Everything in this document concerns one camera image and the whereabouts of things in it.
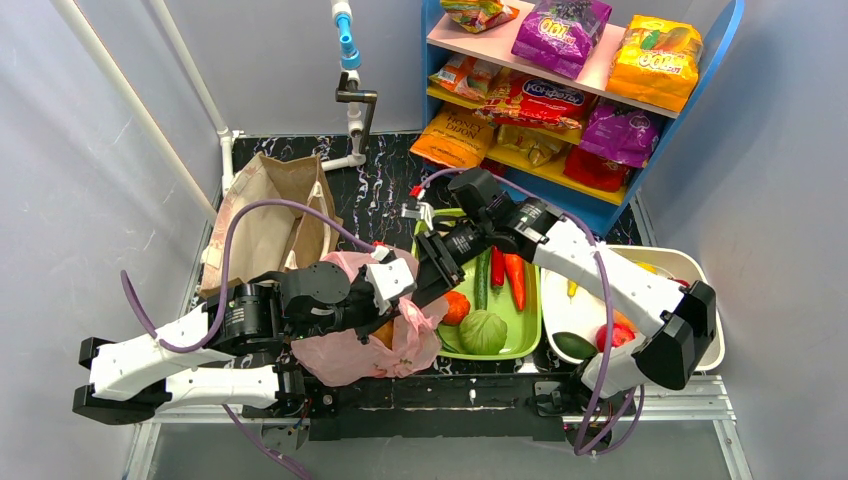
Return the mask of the pink plastic grocery bag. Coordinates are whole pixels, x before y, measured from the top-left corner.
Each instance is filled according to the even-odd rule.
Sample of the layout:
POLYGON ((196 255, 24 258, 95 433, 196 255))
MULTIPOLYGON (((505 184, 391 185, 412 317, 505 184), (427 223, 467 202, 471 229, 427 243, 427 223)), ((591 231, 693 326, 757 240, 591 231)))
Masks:
POLYGON ((345 386, 365 377, 403 378, 431 366, 441 350, 436 329, 449 304, 439 298, 416 307, 409 295, 399 302, 394 317, 392 347, 374 336, 361 343, 352 330, 291 343, 299 363, 330 387, 345 386))

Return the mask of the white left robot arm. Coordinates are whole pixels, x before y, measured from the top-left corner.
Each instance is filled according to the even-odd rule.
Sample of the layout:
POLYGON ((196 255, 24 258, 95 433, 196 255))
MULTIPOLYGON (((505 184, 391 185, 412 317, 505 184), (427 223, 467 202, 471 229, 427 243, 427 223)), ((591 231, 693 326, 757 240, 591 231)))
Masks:
POLYGON ((242 405, 302 412, 303 377, 291 366, 223 368, 252 354, 279 354, 291 340, 352 331, 361 342, 386 323, 414 290, 402 259, 361 267, 348 277, 319 261, 267 272, 232 287, 152 333, 123 342, 90 337, 80 345, 87 384, 74 413, 106 425, 128 425, 192 405, 242 405))

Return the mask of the brown potato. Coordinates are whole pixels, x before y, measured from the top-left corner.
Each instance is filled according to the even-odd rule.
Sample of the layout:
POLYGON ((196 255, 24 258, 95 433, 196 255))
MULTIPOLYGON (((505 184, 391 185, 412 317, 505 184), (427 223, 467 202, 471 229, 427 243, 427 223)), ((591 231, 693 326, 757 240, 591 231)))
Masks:
POLYGON ((373 332, 372 336, 385 348, 391 350, 393 348, 394 321, 387 321, 384 325, 373 332))

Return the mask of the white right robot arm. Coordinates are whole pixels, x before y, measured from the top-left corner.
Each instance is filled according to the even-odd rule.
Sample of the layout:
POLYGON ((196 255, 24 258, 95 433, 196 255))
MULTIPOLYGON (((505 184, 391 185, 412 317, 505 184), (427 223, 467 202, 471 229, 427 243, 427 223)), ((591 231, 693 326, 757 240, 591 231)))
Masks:
POLYGON ((412 300, 426 306, 465 278, 464 266, 495 246, 576 282, 624 314, 642 340, 609 347, 584 361, 580 381, 595 398, 647 382, 669 390, 688 384, 717 335, 716 293, 653 274, 598 243, 575 215, 528 196, 516 201, 507 180, 481 168, 452 169, 448 189, 464 214, 446 233, 414 237, 419 260, 412 300))

